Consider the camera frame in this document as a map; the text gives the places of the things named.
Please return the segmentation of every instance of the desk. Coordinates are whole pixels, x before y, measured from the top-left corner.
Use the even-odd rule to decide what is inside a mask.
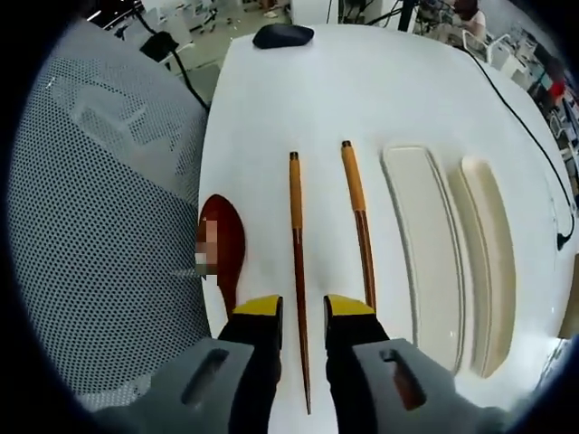
[[[304,47],[260,51],[250,36],[232,42],[209,115],[201,168],[200,207],[210,195],[221,194],[244,224],[247,251],[238,301],[272,293],[285,297],[282,375],[270,432],[337,432],[325,375],[322,297],[332,292],[364,299],[356,224],[340,155],[344,139],[356,147],[377,312],[391,337],[412,340],[413,326],[403,245],[380,151],[425,144],[445,171],[465,155],[490,162],[514,243],[515,334],[508,359],[482,380],[469,369],[472,311],[467,310],[466,359],[456,384],[478,405],[511,408],[534,389],[551,350],[549,336],[558,332],[569,295],[576,239],[557,252],[557,225],[568,230],[569,211],[556,178],[465,53],[415,35],[362,25],[321,25],[314,30],[313,42]],[[500,72],[484,68],[567,179],[551,131],[531,98]],[[301,162],[310,416],[299,362],[290,151],[298,151]],[[218,291],[214,277],[204,282],[204,291]]]

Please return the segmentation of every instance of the computer mouse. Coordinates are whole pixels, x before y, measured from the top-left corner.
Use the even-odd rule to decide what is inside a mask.
[[[314,31],[308,27],[293,24],[268,24],[253,36],[253,45],[263,50],[300,47],[311,41],[313,37]]]

